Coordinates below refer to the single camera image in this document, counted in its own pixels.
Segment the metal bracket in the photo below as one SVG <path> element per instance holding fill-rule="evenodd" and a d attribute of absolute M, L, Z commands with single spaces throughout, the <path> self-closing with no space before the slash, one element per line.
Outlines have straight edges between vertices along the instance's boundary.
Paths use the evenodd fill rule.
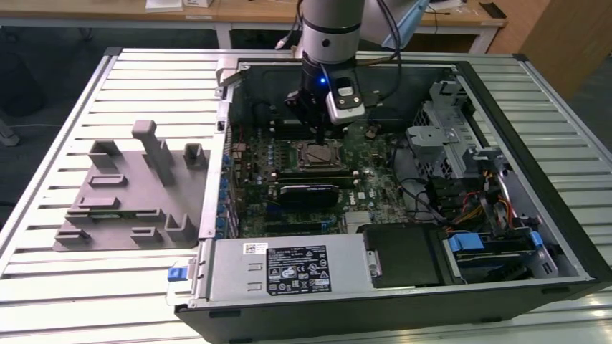
<path fill-rule="evenodd" d="M 242 74 L 238 72 L 238 59 L 234 57 L 222 57 L 218 60 L 214 73 L 218 86 L 221 87 L 226 87 L 241 80 Z"/>

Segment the motherboard chip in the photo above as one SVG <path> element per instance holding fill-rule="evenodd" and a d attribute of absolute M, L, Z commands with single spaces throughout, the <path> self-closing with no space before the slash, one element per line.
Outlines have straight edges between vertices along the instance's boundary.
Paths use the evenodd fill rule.
<path fill-rule="evenodd" d="M 345 168 L 340 158 L 341 144 L 328 140 L 318 144 L 312 140 L 294 144 L 297 150 L 297 169 L 301 171 L 338 171 Z"/>

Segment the wooden desk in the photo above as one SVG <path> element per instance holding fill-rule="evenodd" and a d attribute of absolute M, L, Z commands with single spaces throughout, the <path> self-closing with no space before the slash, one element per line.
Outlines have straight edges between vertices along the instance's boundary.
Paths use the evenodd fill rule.
<path fill-rule="evenodd" d="M 296 13 L 294 0 L 214 0 L 209 8 L 186 6 L 168 13 L 145 13 L 144 4 L 145 0 L 1 0 L 0 25 L 213 29 L 218 47 L 230 49 L 233 29 L 288 30 Z M 469 52 L 485 53 L 505 20 L 490 18 L 477 0 L 449 13 L 425 14 L 417 33 L 474 35 Z"/>

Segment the desk leg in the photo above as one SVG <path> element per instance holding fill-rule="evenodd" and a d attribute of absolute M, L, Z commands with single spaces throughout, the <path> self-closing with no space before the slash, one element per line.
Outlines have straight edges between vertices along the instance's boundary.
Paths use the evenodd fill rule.
<path fill-rule="evenodd" d="M 472 47 L 469 48 L 469 54 L 486 54 L 486 50 L 493 42 L 497 30 L 498 27 L 481 28 L 480 34 L 477 35 Z"/>
<path fill-rule="evenodd" d="M 214 23 L 214 31 L 217 32 L 218 49 L 232 48 L 232 37 L 229 32 L 232 30 L 230 23 Z"/>

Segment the motherboard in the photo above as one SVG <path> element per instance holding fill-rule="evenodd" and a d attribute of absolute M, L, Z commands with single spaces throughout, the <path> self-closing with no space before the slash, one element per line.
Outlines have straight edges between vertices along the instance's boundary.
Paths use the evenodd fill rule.
<path fill-rule="evenodd" d="M 284 130 L 236 129 L 240 237 L 345 234 L 362 224 L 409 221 L 389 167 L 392 133 L 354 123 L 318 145 L 308 135 L 285 139 Z"/>

